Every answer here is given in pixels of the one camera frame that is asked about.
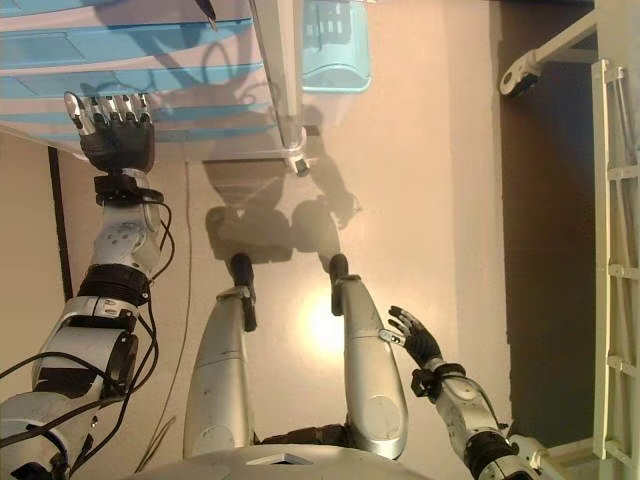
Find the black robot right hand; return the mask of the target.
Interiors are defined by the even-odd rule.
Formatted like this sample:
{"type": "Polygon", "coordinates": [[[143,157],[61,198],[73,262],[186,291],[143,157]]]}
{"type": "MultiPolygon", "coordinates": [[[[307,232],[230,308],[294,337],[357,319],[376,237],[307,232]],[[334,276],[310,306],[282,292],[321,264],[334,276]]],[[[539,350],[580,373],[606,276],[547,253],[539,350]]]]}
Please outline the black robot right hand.
{"type": "Polygon", "coordinates": [[[393,330],[380,329],[381,340],[402,347],[422,369],[443,361],[438,342],[417,317],[399,306],[391,306],[388,313],[393,330]]]}

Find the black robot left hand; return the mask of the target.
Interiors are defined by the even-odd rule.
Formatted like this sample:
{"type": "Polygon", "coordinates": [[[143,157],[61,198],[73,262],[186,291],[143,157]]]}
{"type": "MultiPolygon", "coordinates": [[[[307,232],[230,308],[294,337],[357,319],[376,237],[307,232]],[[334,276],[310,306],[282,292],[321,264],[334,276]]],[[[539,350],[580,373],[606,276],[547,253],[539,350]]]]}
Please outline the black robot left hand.
{"type": "Polygon", "coordinates": [[[145,95],[82,98],[67,91],[63,100],[91,165],[108,174],[151,170],[155,130],[145,95]]]}

